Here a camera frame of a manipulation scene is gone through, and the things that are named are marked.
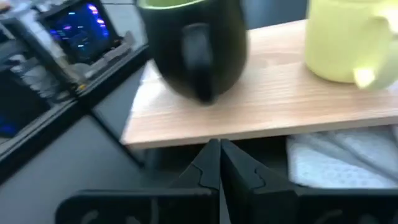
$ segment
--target wooden board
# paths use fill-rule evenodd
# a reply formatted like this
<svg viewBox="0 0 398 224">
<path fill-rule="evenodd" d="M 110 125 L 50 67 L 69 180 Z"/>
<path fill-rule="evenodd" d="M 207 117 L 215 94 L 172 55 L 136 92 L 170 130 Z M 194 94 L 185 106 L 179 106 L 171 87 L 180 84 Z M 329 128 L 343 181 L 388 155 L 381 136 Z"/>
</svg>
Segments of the wooden board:
<svg viewBox="0 0 398 224">
<path fill-rule="evenodd" d="M 304 31 L 305 21 L 248 31 L 246 69 L 212 106 L 176 95 L 148 63 L 123 143 L 146 149 L 398 123 L 398 90 L 361 91 L 308 71 Z"/>
</svg>

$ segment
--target yellow mug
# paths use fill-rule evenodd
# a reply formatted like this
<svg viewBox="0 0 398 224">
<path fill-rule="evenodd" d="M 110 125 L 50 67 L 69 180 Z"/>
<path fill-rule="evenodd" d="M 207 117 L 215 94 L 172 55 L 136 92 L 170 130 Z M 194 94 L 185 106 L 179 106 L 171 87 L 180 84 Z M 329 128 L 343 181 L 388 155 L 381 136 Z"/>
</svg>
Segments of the yellow mug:
<svg viewBox="0 0 398 224">
<path fill-rule="evenodd" d="M 322 78 L 381 89 L 398 78 L 398 0 L 310 0 L 305 63 Z"/>
</svg>

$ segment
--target white towel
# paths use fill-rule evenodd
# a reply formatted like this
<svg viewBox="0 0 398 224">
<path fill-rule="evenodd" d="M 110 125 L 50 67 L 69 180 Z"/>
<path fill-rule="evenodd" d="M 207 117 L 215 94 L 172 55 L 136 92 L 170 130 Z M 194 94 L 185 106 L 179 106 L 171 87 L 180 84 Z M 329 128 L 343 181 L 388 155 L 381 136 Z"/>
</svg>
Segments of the white towel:
<svg viewBox="0 0 398 224">
<path fill-rule="evenodd" d="M 398 126 L 289 136 L 289 178 L 321 188 L 398 187 Z"/>
</svg>

